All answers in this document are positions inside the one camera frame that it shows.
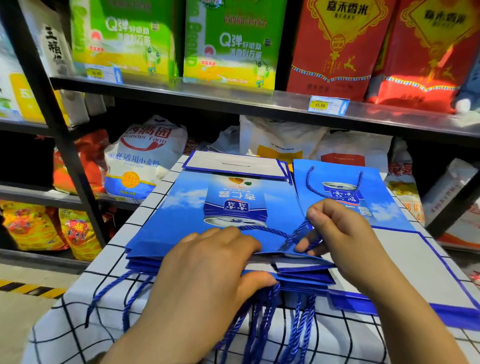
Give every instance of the floor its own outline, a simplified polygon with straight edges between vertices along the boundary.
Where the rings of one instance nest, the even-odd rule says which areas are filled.
[[[69,288],[78,276],[48,270],[0,264],[0,279]],[[56,300],[0,291],[0,358],[2,364],[19,364],[30,328]]]

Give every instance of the table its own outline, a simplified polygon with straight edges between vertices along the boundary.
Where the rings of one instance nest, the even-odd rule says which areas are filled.
[[[98,353],[107,351],[120,337],[123,309],[146,276],[130,276],[108,291],[91,315],[90,325],[85,328],[87,307],[97,292],[127,271],[124,246],[159,208],[181,172],[186,158],[187,156],[182,156],[179,159],[74,285],[35,324],[28,337],[24,364],[85,364]],[[402,211],[409,219],[413,218],[405,208]],[[418,222],[413,225],[434,244],[442,256],[450,259]],[[455,274],[469,290],[476,290],[475,285],[453,261],[449,265],[456,268]],[[148,294],[147,288],[133,303],[131,324],[140,316]],[[273,316],[262,364],[278,362],[282,349],[288,343],[290,323],[294,315],[292,308],[295,307],[296,300],[292,294],[281,294],[281,304]],[[317,298],[315,311],[316,320],[306,364],[390,363],[378,317],[334,309],[325,297]],[[240,327],[228,351],[227,363],[241,362],[249,332],[249,320],[250,316]],[[470,362],[480,363],[480,332],[448,329]],[[222,351],[218,350],[210,352],[205,360],[217,364],[221,357]]]

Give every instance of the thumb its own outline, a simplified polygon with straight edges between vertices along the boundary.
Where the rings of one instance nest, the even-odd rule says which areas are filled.
[[[332,219],[318,210],[315,205],[310,206],[307,210],[307,218],[313,227],[321,234],[327,246],[341,241],[343,233],[338,229]]]
[[[237,298],[241,303],[244,303],[259,289],[274,286],[277,283],[277,280],[268,272],[249,272],[240,278],[239,286],[237,288]]]

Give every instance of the green and yellow package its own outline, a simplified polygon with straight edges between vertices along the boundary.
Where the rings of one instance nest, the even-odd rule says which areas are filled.
[[[183,76],[273,90],[287,0],[187,0]]]
[[[71,0],[75,68],[86,64],[122,73],[178,75],[175,44],[182,0]]]

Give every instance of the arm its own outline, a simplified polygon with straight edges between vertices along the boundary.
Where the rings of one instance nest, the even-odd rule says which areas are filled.
[[[340,274],[377,309],[393,364],[468,364],[454,337],[430,305],[392,262],[368,222],[340,203],[325,199],[307,217],[315,227],[297,245],[303,252],[320,233]]]
[[[183,238],[163,259],[140,318],[101,364],[195,364],[225,334],[240,306],[273,286],[267,272],[241,273],[261,244],[234,227]]]

